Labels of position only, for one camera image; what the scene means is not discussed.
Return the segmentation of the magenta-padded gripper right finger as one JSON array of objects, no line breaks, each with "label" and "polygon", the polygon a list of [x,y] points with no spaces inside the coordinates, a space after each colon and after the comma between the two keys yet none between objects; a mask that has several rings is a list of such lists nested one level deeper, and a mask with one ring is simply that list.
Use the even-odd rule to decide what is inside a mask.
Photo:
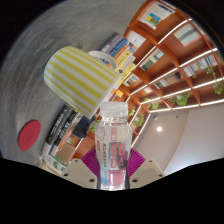
[{"label": "magenta-padded gripper right finger", "polygon": [[154,159],[146,159],[134,149],[130,151],[128,160],[128,180],[130,189],[146,186],[164,176],[163,170]]}]

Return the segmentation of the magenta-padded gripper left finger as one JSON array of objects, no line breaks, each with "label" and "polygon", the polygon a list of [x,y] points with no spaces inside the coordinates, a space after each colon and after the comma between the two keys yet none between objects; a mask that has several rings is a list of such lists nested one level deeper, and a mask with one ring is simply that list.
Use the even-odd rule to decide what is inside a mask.
[{"label": "magenta-padded gripper left finger", "polygon": [[96,189],[98,185],[99,163],[96,150],[92,149],[81,159],[73,159],[61,177],[84,188]]}]

